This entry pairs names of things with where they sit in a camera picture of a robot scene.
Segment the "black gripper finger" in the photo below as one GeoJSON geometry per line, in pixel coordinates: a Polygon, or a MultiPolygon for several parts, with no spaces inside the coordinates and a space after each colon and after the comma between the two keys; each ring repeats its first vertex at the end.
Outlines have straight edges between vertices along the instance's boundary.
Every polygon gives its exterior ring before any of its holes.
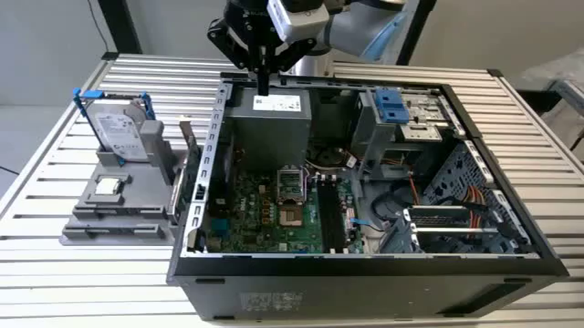
{"type": "Polygon", "coordinates": [[[255,73],[258,95],[263,94],[263,72],[260,69],[259,48],[252,46],[246,50],[228,33],[226,20],[212,20],[207,29],[207,37],[222,54],[239,69],[255,73]]]}
{"type": "Polygon", "coordinates": [[[278,54],[275,53],[275,47],[268,46],[266,48],[263,55],[263,95],[268,95],[270,75],[279,71],[287,71],[315,45],[315,39],[308,38],[292,42],[278,54]]]}

